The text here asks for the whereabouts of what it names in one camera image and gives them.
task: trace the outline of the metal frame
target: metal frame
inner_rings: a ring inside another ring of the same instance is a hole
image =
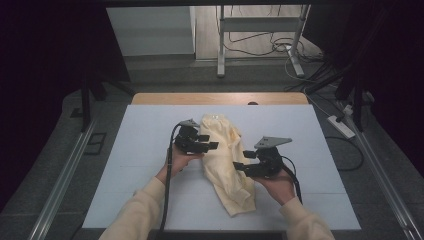
[[[351,116],[346,117],[347,125],[353,129],[357,136],[358,143],[360,144],[361,149],[368,160],[369,167],[374,173],[374,176],[380,185],[380,188],[387,199],[390,207],[392,208],[393,213],[395,214],[400,227],[405,233],[407,239],[409,240],[422,240],[423,235],[418,229],[418,226],[411,215],[408,207],[403,201],[402,197],[396,190],[395,186],[390,181],[389,176],[384,170],[383,165],[380,163],[377,155],[371,147],[371,144],[368,142],[365,134],[356,127]]]
[[[224,16],[224,6],[221,5],[219,20],[219,50],[218,77],[225,76],[224,33],[226,32],[294,32],[291,46],[286,46],[290,61],[299,78],[305,77],[297,56],[297,44],[305,25],[306,15],[310,5],[303,5],[300,17],[227,17]]]
[[[49,198],[44,204],[43,209],[41,210],[40,215],[28,237],[28,239],[44,239],[50,229],[50,226],[53,222],[54,217],[62,203],[63,197],[65,196],[66,190],[68,189],[69,183],[71,182],[72,176],[78,166],[79,160],[81,159],[84,149],[87,145],[87,142],[90,138],[91,133],[93,132],[98,116],[100,114],[100,109],[94,114],[89,125],[85,132],[82,132],[78,137],[78,140],[69,155],[56,183],[53,187],[53,190],[50,193]]]

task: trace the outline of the crumpled towel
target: crumpled towel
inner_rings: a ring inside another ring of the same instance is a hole
[[[203,157],[203,169],[228,214],[233,217],[256,210],[254,181],[233,165],[233,162],[250,164],[243,156],[239,130],[223,114],[205,114],[200,134],[209,135],[211,142],[219,142],[216,150],[208,151]]]

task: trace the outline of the gray floor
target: gray floor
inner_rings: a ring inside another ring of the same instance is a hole
[[[137,92],[281,92],[299,81],[288,77],[284,60],[256,60],[227,62],[226,77],[216,78],[214,61],[194,61],[185,57],[127,58],[131,83],[124,83]],[[302,64],[307,76],[320,63]],[[120,122],[131,97],[104,84],[108,97],[104,102],[92,102],[101,109],[94,133],[107,133],[104,147],[98,155],[83,155],[72,182],[66,192],[46,239],[97,239],[103,229],[79,229],[96,191],[103,169],[112,149]],[[319,94],[334,103],[333,86]],[[311,98],[329,114],[338,110],[318,95]],[[80,108],[80,94],[75,92],[65,98],[63,113],[49,142],[27,175],[18,191],[0,215],[0,239],[27,239],[38,214],[44,206],[52,187],[78,138],[81,119],[71,118],[75,108]],[[325,136],[340,134],[325,120],[316,108]],[[365,133],[372,143],[381,163],[387,170],[397,190],[412,212],[421,231],[424,229],[424,180],[406,156],[390,139],[365,108],[363,114]],[[338,167],[352,166],[360,155],[344,142],[328,140]],[[406,239],[395,215],[367,161],[352,172],[340,172],[361,231],[335,231],[337,239]],[[281,239],[281,234],[174,234],[169,239]]]

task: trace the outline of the person's right hand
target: person's right hand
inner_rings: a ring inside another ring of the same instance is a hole
[[[252,178],[262,184],[269,195],[281,206],[295,198],[293,180],[286,171],[281,170],[277,176],[272,178]]]

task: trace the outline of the wooden table edge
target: wooden table edge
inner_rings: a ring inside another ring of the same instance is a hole
[[[301,92],[137,93],[133,105],[259,105],[309,104]]]

